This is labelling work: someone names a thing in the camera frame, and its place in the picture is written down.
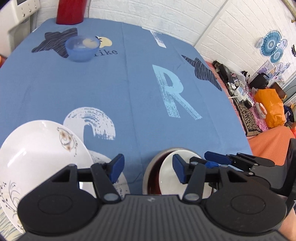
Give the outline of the person's right hand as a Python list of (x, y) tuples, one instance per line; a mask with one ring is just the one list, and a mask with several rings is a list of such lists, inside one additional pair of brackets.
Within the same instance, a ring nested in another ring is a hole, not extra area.
[(292, 209), (283, 221), (279, 232), (288, 240), (296, 241), (296, 216), (295, 210)]

